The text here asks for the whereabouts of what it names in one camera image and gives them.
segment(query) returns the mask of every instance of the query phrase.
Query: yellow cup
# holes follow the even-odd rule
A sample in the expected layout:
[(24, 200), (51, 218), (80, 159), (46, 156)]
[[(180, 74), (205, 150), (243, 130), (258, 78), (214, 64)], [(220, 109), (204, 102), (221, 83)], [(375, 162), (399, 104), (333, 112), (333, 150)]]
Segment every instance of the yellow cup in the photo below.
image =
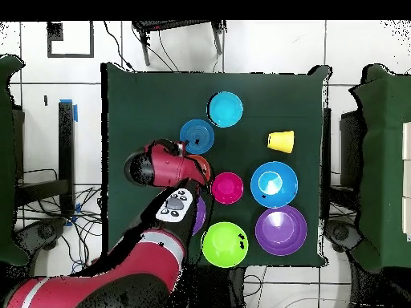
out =
[(291, 153), (294, 147), (294, 131), (272, 132), (268, 135), (268, 148)]

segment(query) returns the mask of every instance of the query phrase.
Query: purple bowl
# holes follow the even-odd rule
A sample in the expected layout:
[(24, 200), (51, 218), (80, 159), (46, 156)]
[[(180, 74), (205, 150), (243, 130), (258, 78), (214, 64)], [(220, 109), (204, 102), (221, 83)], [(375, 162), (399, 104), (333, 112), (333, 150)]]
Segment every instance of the purple bowl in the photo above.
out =
[(202, 225), (204, 225), (204, 221), (206, 220), (206, 203), (204, 200), (199, 197), (197, 203), (197, 216), (196, 216), (196, 224), (194, 225), (193, 235), (201, 229)]
[(255, 225), (255, 237), (268, 253), (290, 255), (301, 248), (307, 236), (307, 222), (295, 208), (285, 205), (267, 209)]

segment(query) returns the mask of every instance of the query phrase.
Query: plastic bowl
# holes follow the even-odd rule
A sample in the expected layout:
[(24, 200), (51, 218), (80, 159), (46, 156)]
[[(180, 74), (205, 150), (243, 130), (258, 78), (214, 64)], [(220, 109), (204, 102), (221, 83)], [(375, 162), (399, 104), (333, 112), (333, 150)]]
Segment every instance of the plastic bowl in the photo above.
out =
[(219, 92), (208, 107), (210, 121), (219, 128), (229, 128), (242, 117), (242, 102), (231, 92)]
[(196, 234), (198, 230), (204, 225), (204, 221), (206, 220), (206, 203), (204, 200), (199, 197), (197, 203), (197, 216), (196, 216), (196, 223), (193, 229), (193, 235)]
[(218, 222), (211, 225), (201, 238), (205, 259), (220, 268), (238, 265), (248, 251), (246, 233), (234, 223)]
[(204, 120), (190, 120), (180, 130), (180, 141), (189, 141), (186, 150), (201, 155), (208, 152), (214, 143), (214, 130)]
[(188, 155), (187, 157), (196, 160), (200, 164), (201, 170), (203, 171), (205, 178), (207, 180), (210, 180), (211, 167), (209, 165), (209, 162), (207, 162), (207, 160), (204, 157), (201, 157), (199, 155)]
[(211, 192), (217, 202), (231, 205), (237, 202), (244, 192), (242, 179), (233, 172), (222, 172), (215, 177)]
[(267, 209), (255, 225), (258, 243), (266, 252), (277, 256), (295, 253), (304, 244), (306, 236), (304, 216), (289, 205)]
[(297, 191), (298, 180), (294, 170), (281, 162), (265, 163), (251, 177), (254, 199), (267, 208), (288, 205)]

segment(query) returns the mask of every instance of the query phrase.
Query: plastic cup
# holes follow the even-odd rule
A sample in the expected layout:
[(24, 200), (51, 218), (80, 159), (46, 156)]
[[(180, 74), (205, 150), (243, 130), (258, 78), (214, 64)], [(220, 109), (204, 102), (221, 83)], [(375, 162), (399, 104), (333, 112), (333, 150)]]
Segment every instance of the plastic cup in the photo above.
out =
[(215, 177), (211, 192), (217, 202), (231, 205), (237, 202), (244, 192), (242, 179), (233, 172), (222, 172)]
[(246, 233), (234, 223), (218, 222), (211, 225), (201, 238), (205, 259), (220, 268), (238, 265), (248, 251)]
[(294, 132), (273, 132), (268, 135), (267, 147), (281, 152), (291, 153), (294, 147)]

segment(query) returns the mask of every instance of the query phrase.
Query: button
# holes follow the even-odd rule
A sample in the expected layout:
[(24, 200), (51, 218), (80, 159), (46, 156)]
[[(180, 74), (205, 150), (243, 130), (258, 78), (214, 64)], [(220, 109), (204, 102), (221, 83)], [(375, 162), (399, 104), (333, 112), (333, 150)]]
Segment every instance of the button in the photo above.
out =
[(178, 198), (175, 197), (171, 197), (167, 200), (167, 202), (165, 203), (165, 206), (169, 209), (172, 210), (182, 210), (184, 209), (184, 204), (182, 202), (182, 200), (179, 200)]

